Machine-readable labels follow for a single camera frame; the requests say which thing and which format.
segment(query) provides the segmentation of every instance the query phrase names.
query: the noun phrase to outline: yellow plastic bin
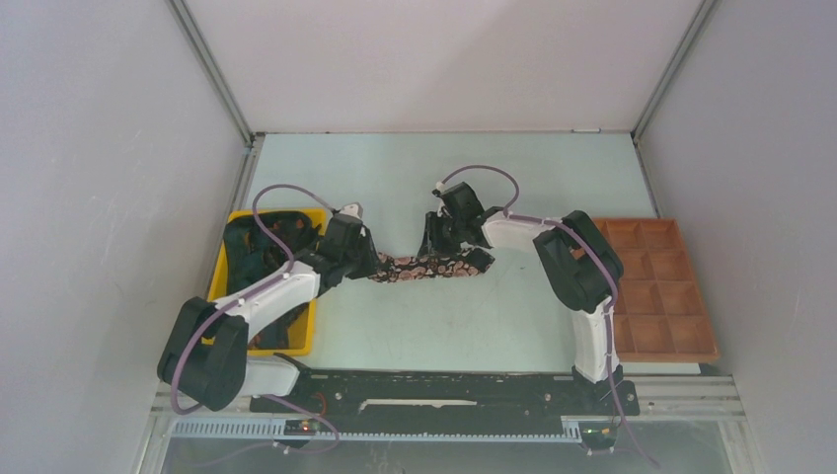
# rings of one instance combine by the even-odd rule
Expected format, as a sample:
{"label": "yellow plastic bin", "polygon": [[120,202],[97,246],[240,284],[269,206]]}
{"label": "yellow plastic bin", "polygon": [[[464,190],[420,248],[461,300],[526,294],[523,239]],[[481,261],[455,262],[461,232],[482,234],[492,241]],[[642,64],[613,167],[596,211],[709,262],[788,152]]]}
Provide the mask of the yellow plastic bin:
{"label": "yellow plastic bin", "polygon": [[[297,210],[303,212],[311,218],[313,226],[320,225],[320,234],[322,235],[326,229],[328,222],[328,212],[325,209],[264,209],[262,212],[273,212],[277,210]],[[241,217],[243,215],[253,215],[250,210],[237,210],[230,214],[227,222]],[[212,275],[212,285],[209,287],[209,295],[207,299],[213,301],[222,296],[227,295],[227,252],[224,249],[224,243],[221,242],[221,250],[218,252],[218,260],[215,263],[215,273]],[[272,349],[256,349],[247,351],[248,356],[272,356],[275,353],[282,353],[288,356],[305,356],[311,352],[311,340],[314,337],[314,323],[317,314],[317,300],[311,301],[308,309],[302,313],[299,318],[288,328],[288,345],[289,349],[272,350]],[[212,344],[211,340],[204,340],[208,344]]]}

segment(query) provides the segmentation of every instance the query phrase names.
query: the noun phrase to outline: white wall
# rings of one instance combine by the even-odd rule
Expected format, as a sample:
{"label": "white wall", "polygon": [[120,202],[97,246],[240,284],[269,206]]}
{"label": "white wall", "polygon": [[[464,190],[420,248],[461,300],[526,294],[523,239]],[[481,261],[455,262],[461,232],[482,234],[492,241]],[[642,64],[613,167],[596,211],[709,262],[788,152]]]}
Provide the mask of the white wall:
{"label": "white wall", "polygon": [[762,455],[834,472],[837,2],[727,0],[642,146]]}
{"label": "white wall", "polygon": [[700,0],[194,0],[260,131],[630,130]]}
{"label": "white wall", "polygon": [[0,123],[0,472],[126,472],[243,145],[163,0],[0,2]]}

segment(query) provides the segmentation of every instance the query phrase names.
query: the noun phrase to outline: light blue table surface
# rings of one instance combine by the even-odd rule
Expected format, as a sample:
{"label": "light blue table surface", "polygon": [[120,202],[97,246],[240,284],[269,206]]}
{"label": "light blue table surface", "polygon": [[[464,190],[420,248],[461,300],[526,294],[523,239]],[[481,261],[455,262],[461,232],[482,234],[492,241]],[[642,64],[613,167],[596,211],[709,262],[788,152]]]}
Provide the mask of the light blue table surface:
{"label": "light blue table surface", "polygon": [[[628,134],[398,133],[271,134],[247,205],[266,186],[303,186],[331,205],[359,201],[378,251],[415,255],[430,193],[467,164],[498,166],[520,184],[518,213],[562,217],[653,217]],[[503,176],[468,171],[485,207],[504,205]],[[260,207],[316,206],[274,191]],[[491,250],[482,276],[376,283],[345,281],[318,302],[313,367],[459,371],[556,371],[572,367],[570,311],[555,297],[537,256]],[[633,373],[697,373],[693,363],[626,363]]]}

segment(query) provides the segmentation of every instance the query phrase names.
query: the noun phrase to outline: white enclosure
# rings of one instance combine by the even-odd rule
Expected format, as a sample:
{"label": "white enclosure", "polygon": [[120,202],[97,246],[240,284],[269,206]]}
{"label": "white enclosure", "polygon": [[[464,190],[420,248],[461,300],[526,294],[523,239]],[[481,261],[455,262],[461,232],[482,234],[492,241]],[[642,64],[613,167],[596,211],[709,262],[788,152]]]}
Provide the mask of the white enclosure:
{"label": "white enclosure", "polygon": [[629,131],[701,2],[189,4],[254,131]]}
{"label": "white enclosure", "polygon": [[[159,354],[183,301],[205,293],[229,210],[259,187],[324,183],[335,200],[372,200],[425,189],[388,177],[409,173],[432,186],[448,165],[474,157],[521,168],[532,191],[521,207],[533,213],[578,204],[598,216],[662,209],[677,218],[741,399],[728,376],[691,377],[685,391],[680,377],[638,377],[638,397],[657,404],[640,418],[671,421],[694,409],[688,423],[718,423],[734,474],[757,472],[757,458],[729,448],[755,451],[744,407],[764,471],[828,472],[837,463],[832,3],[0,3],[0,472],[159,472],[171,419],[152,417],[143,432],[149,407],[167,410]],[[566,133],[502,133],[510,131]],[[262,132],[288,134],[265,141]],[[505,196],[484,178],[474,182],[488,196]],[[266,204],[304,203],[285,198]],[[417,247],[409,236],[420,222],[403,216],[421,216],[423,198],[432,201],[369,205],[385,250]],[[378,288],[328,294],[320,349],[305,360],[436,369],[459,357],[452,365],[463,370],[562,370],[571,336],[546,314],[556,309],[551,295],[525,293],[537,287],[528,284],[536,267],[508,260],[484,279],[515,287],[517,300],[500,301],[479,282],[451,285],[495,299],[485,311],[495,331],[474,331],[453,350],[420,341],[435,336],[420,321],[406,331],[389,318],[432,293],[409,300],[394,291],[386,317],[364,314],[384,299]],[[457,296],[432,303],[441,312]],[[502,320],[523,305],[543,313],[527,332]],[[338,309],[367,327],[337,320]],[[435,321],[450,323],[447,334],[473,329]],[[369,335],[381,344],[342,355]],[[479,347],[506,336],[504,351],[528,347],[514,356]],[[559,356],[546,360],[551,344]],[[671,367],[626,371],[699,371]]]}

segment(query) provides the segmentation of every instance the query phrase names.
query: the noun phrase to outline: wire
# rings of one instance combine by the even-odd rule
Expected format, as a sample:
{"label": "wire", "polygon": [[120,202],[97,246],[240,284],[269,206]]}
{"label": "wire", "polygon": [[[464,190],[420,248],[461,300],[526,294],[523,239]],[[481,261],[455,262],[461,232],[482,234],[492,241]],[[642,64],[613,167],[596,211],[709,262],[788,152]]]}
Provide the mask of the wire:
{"label": "wire", "polygon": [[270,232],[270,229],[267,228],[265,223],[262,222],[262,218],[259,217],[259,199],[261,199],[262,196],[264,196],[266,193],[268,193],[270,191],[273,191],[273,190],[277,190],[277,189],[290,189],[290,190],[299,191],[300,193],[303,193],[307,196],[310,196],[316,202],[319,202],[320,204],[324,205],[325,207],[327,207],[329,209],[333,209],[321,197],[318,197],[314,193],[311,193],[310,191],[308,191],[308,190],[306,190],[302,187],[296,186],[296,185],[279,184],[279,185],[268,186],[268,187],[264,188],[263,190],[259,191],[259,193],[256,195],[256,197],[254,197],[253,207],[252,207],[253,218],[256,220],[256,224],[259,226],[260,229],[262,229],[262,231],[265,233],[265,235],[270,240],[272,240],[276,245],[278,245],[280,249],[282,249],[282,252],[288,258],[287,263],[283,266],[282,269],[279,269],[277,272],[275,272],[273,277],[266,278],[265,281],[263,281],[261,284],[245,291],[239,299],[234,300],[234,301],[230,301],[227,304],[224,304],[221,307],[219,307],[214,313],[212,313],[208,318],[206,318],[206,321],[204,321],[203,324],[198,326],[197,330],[194,332],[194,334],[191,335],[191,338],[189,339],[186,346],[184,347],[184,350],[183,350],[183,353],[181,354],[180,359],[178,359],[177,365],[175,365],[175,373],[172,375],[172,383],[171,383],[172,393],[171,393],[170,401],[171,401],[171,404],[172,404],[172,410],[175,413],[177,413],[178,415],[188,415],[190,413],[194,413],[195,410],[199,409],[202,406],[201,404],[198,403],[198,404],[192,405],[191,407],[188,407],[188,408],[181,407],[181,405],[178,401],[178,387],[180,386],[181,376],[183,375],[183,370],[184,370],[184,367],[186,366],[186,362],[187,362],[187,360],[189,360],[189,356],[191,355],[191,352],[194,350],[194,347],[197,345],[198,341],[200,341],[200,338],[201,338],[201,336],[203,336],[203,333],[205,333],[206,330],[209,329],[209,326],[211,326],[212,323],[217,321],[218,318],[220,318],[224,313],[226,313],[227,311],[236,307],[239,304],[240,300],[242,300],[242,299],[246,300],[246,299],[252,298],[252,297],[254,297],[258,294],[261,294],[266,289],[269,289],[269,288],[273,287],[274,285],[278,284],[280,281],[285,279],[285,275],[288,275],[290,273],[290,271],[293,269],[293,264],[296,262],[296,260],[293,257],[293,252],[291,252],[290,247],[288,247],[287,244],[282,242],[282,239],[273,235],[273,233]]}
{"label": "wire", "polygon": [[454,176],[462,173],[463,171],[467,170],[490,170],[494,171],[495,173],[500,173],[501,175],[508,178],[511,181],[511,184],[514,186],[514,196],[511,198],[509,202],[502,208],[502,215],[508,217],[508,210],[511,208],[511,205],[517,202],[517,198],[520,197],[520,186],[517,185],[517,180],[514,179],[513,176],[509,175],[505,171],[501,170],[498,167],[490,166],[490,165],[467,165],[463,166],[462,168],[454,170],[451,174],[447,175],[442,181],[441,184],[445,185],[451,178]]}
{"label": "wire", "polygon": [[605,325],[605,332],[607,337],[607,354],[605,355],[605,367],[607,370],[607,381],[610,385],[610,391],[613,395],[613,403],[616,405],[616,410],[619,412],[619,416],[622,418],[622,424],[625,426],[625,430],[628,432],[628,436],[631,438],[631,441],[634,442],[634,446],[637,449],[637,453],[642,456],[650,465],[652,465],[655,469],[660,469],[659,462],[648,455],[644,450],[643,447],[640,445],[639,440],[637,439],[636,434],[634,434],[634,430],[631,428],[631,424],[628,423],[628,419],[625,417],[625,409],[622,407],[622,401],[619,400],[619,393],[616,391],[616,381],[613,379],[613,324],[610,319],[610,311],[613,309],[613,306],[616,304],[616,299],[619,297],[619,288],[616,285],[616,281],[610,276],[610,272],[607,271],[605,268],[604,263],[602,263],[601,259],[593,252],[593,249],[582,239],[578,234],[575,233],[574,230],[567,227],[563,222],[552,220],[552,219],[540,219],[538,217],[531,217],[528,215],[517,215],[517,214],[510,214],[508,216],[509,219],[512,220],[519,220],[522,222],[531,222],[531,223],[544,223],[547,225],[553,225],[561,230],[563,230],[567,235],[569,235],[572,240],[574,240],[595,264],[596,268],[602,273],[604,279],[607,281],[608,286],[610,286],[610,293],[611,298],[610,300],[605,303],[604,306],[604,325]]}
{"label": "wire", "polygon": [[317,415],[320,415],[322,417],[328,411],[329,403],[326,402],[326,396],[323,395],[321,392],[315,393],[314,396],[317,397],[318,399],[320,399],[320,401],[323,403],[323,409],[320,410],[320,413],[317,414]]}
{"label": "wire", "polygon": [[563,230],[565,233],[570,235],[572,240],[574,240],[582,249],[584,249],[584,252],[586,252],[587,255],[590,256],[590,259],[593,261],[593,264],[596,266],[596,268],[604,276],[605,280],[607,281],[607,285],[610,287],[610,294],[611,294],[610,300],[607,303],[605,303],[605,306],[604,306],[604,320],[605,320],[605,332],[606,332],[606,336],[607,336],[607,354],[605,355],[605,366],[606,366],[606,369],[607,369],[608,384],[610,385],[610,391],[611,391],[611,394],[613,395],[613,402],[614,402],[614,405],[616,406],[616,409],[619,412],[619,416],[621,418],[620,426],[621,425],[625,426],[625,430],[628,432],[628,436],[631,438],[631,441],[634,442],[634,446],[636,447],[635,452],[638,453],[640,456],[642,456],[655,469],[660,469],[661,466],[660,466],[659,462],[656,459],[654,459],[653,457],[651,457],[650,455],[648,455],[643,450],[642,446],[640,445],[640,442],[637,440],[637,436],[634,434],[634,430],[631,428],[631,425],[628,423],[628,419],[625,417],[625,410],[622,407],[622,401],[619,400],[619,394],[616,391],[616,381],[613,379],[613,324],[612,324],[611,319],[610,319],[610,312],[613,309],[613,307],[616,305],[616,300],[619,297],[619,288],[616,285],[616,281],[613,279],[612,276],[610,276],[610,272],[607,271],[607,268],[605,268],[604,263],[601,261],[601,259],[598,258],[598,256],[595,254],[595,252],[593,252],[593,249],[590,248],[590,246],[584,241],[584,239],[582,239],[581,236],[576,234],[575,231],[573,231],[572,229],[567,227],[561,221],[556,221],[556,220],[552,220],[552,219],[541,219],[541,218],[538,218],[538,217],[532,217],[532,216],[528,216],[528,215],[511,214],[511,212],[509,212],[509,209],[511,208],[511,205],[514,204],[517,201],[517,198],[520,196],[520,187],[517,185],[517,180],[515,180],[514,177],[512,177],[507,172],[501,170],[500,168],[497,168],[497,167],[494,167],[494,166],[489,166],[489,165],[463,166],[462,168],[454,170],[452,173],[447,175],[441,181],[441,184],[444,185],[451,178],[458,175],[459,173],[462,173],[463,171],[466,171],[466,170],[472,170],[472,169],[491,170],[491,171],[500,173],[501,175],[507,177],[511,181],[511,183],[514,185],[514,197],[502,209],[503,215],[505,217],[507,217],[509,219],[512,219],[512,220],[519,220],[519,221],[522,221],[522,222],[553,225],[553,226]]}
{"label": "wire", "polygon": [[[266,278],[266,280],[264,282],[262,282],[261,284],[253,287],[252,289],[249,289],[249,290],[245,291],[241,295],[241,297],[238,298],[237,300],[230,301],[229,303],[224,304],[221,307],[219,307],[214,313],[212,313],[212,315],[210,315],[206,319],[206,321],[203,322],[203,324],[198,326],[198,328],[194,332],[194,334],[191,335],[191,338],[189,339],[186,346],[184,347],[184,350],[181,353],[181,357],[178,360],[177,365],[175,366],[175,372],[172,375],[172,383],[171,383],[172,389],[171,389],[170,401],[171,401],[171,404],[172,404],[172,410],[175,413],[177,413],[178,415],[188,415],[190,413],[193,413],[195,410],[199,409],[200,407],[202,407],[202,405],[200,403],[192,405],[191,407],[188,407],[188,408],[181,407],[180,403],[178,401],[178,387],[180,385],[181,376],[183,375],[183,370],[184,370],[184,367],[186,366],[186,362],[187,362],[187,360],[189,360],[189,356],[191,355],[191,352],[194,350],[194,347],[197,345],[197,342],[200,341],[200,338],[203,336],[203,333],[205,333],[206,330],[209,328],[209,326],[211,326],[212,323],[214,323],[218,318],[220,318],[221,315],[223,315],[224,313],[226,313],[230,309],[237,306],[239,304],[239,301],[241,301],[242,299],[246,300],[246,299],[252,298],[252,297],[254,297],[258,294],[261,294],[263,291],[271,288],[272,286],[278,284],[280,281],[285,279],[285,276],[288,275],[290,273],[290,271],[293,269],[293,265],[296,262],[296,260],[294,259],[294,256],[293,256],[293,252],[291,252],[290,248],[284,242],[282,242],[281,239],[279,239],[277,236],[273,235],[272,232],[270,232],[270,230],[267,228],[265,223],[262,222],[262,219],[259,217],[259,199],[261,199],[262,196],[264,196],[266,193],[268,193],[272,190],[276,190],[276,189],[291,189],[291,190],[299,191],[299,192],[313,198],[314,200],[316,200],[317,202],[319,202],[320,204],[322,204],[326,208],[328,208],[330,210],[335,210],[327,202],[325,202],[322,198],[320,198],[317,195],[311,193],[310,191],[308,191],[304,188],[301,188],[299,186],[296,186],[296,185],[286,185],[286,184],[272,185],[272,186],[268,186],[268,187],[264,188],[263,190],[259,191],[259,193],[256,195],[256,197],[253,199],[253,207],[252,207],[253,218],[256,221],[256,224],[259,226],[259,228],[261,228],[262,231],[265,233],[265,235],[270,240],[275,242],[276,245],[278,245],[280,249],[282,249],[282,252],[284,252],[284,254],[287,256],[287,259],[288,259],[287,263],[285,263],[285,265],[283,266],[282,269],[279,269],[277,272],[275,272],[274,277]],[[334,449],[340,443],[340,432],[338,432],[337,428],[335,428],[335,426],[332,425],[328,420],[322,418],[319,415],[314,415],[314,414],[308,412],[307,410],[305,410],[305,409],[303,409],[303,408],[301,408],[297,405],[294,405],[294,404],[292,404],[292,403],[290,403],[290,402],[288,402],[288,401],[286,401],[286,400],[284,400],[280,397],[277,397],[275,395],[267,394],[267,395],[264,395],[264,397],[268,398],[269,400],[272,400],[276,403],[284,405],[285,407],[290,408],[291,410],[293,410],[293,411],[295,411],[295,412],[297,412],[301,415],[305,415],[306,417],[317,420],[318,422],[320,422],[323,425],[325,425],[326,427],[328,427],[329,430],[331,430],[332,433],[334,433],[334,435],[335,435],[335,442],[332,445],[330,445],[326,448],[308,450],[308,449],[296,449],[296,448],[291,448],[291,447],[288,446],[287,449],[292,449],[295,452],[315,454],[315,453],[326,452],[328,450]],[[225,461],[227,459],[230,459],[232,457],[235,457],[235,456],[237,456],[237,455],[239,455],[243,452],[249,451],[251,449],[256,449],[256,448],[259,448],[259,447],[265,447],[265,446],[269,446],[269,445],[274,445],[274,444],[272,442],[261,442],[261,443],[251,444],[249,446],[245,446],[242,449],[238,449],[236,451],[233,451],[230,454],[227,454],[227,455],[225,455],[223,457],[220,457],[218,459],[209,461],[207,463],[202,463],[202,464],[199,464],[199,465],[195,465],[195,466],[199,467],[199,466],[213,465],[213,464],[216,464],[216,463],[219,463],[219,462],[223,462],[223,461]]]}

